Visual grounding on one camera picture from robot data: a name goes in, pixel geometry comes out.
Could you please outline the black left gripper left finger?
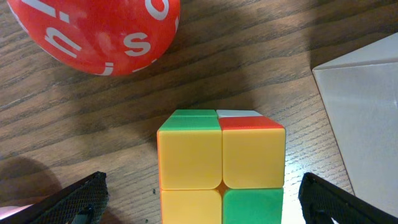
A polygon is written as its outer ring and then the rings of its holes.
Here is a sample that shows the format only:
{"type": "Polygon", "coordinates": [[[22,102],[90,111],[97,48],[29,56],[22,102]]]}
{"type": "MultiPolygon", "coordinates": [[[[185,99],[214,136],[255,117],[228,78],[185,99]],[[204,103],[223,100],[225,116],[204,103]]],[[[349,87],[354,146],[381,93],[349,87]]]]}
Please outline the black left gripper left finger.
{"type": "Polygon", "coordinates": [[[106,173],[95,172],[1,220],[4,224],[99,223],[109,202],[106,173]]]}

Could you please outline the white pink duck toy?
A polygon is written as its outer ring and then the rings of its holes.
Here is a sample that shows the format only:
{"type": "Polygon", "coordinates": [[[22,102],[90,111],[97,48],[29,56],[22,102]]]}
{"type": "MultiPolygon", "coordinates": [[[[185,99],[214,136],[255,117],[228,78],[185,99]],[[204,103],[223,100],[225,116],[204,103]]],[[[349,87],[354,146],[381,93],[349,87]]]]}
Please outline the white pink duck toy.
{"type": "Polygon", "coordinates": [[[8,206],[8,207],[1,207],[0,208],[0,220],[3,220],[15,213],[18,213],[26,208],[29,208],[32,205],[25,205],[22,207],[18,207],[18,206],[8,206]]]}

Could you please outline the red lettered ball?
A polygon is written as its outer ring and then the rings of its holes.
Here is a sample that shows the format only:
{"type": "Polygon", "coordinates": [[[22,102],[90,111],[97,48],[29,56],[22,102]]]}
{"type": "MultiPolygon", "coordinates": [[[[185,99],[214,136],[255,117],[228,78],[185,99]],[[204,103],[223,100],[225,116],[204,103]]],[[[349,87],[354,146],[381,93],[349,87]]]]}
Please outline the red lettered ball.
{"type": "Polygon", "coordinates": [[[120,76],[158,60],[171,45],[180,0],[8,0],[30,38],[86,73],[120,76]]]}

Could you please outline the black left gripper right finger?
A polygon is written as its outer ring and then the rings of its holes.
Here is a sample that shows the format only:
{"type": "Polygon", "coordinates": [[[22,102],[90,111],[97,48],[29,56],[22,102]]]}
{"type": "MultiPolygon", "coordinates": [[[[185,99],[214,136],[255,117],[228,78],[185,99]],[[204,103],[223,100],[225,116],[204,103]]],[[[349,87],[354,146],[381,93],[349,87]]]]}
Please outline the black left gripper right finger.
{"type": "Polygon", "coordinates": [[[306,224],[397,224],[396,217],[310,172],[303,175],[298,199],[306,224]]]}

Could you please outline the multicolour puzzle cube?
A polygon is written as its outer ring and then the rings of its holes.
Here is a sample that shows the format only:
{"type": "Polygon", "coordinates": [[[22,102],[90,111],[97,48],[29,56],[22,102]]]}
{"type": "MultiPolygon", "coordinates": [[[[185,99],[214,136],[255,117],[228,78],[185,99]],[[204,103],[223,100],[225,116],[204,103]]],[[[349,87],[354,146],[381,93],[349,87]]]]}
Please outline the multicolour puzzle cube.
{"type": "Polygon", "coordinates": [[[286,131],[253,110],[177,110],[157,131],[162,223],[280,223],[286,131]]]}

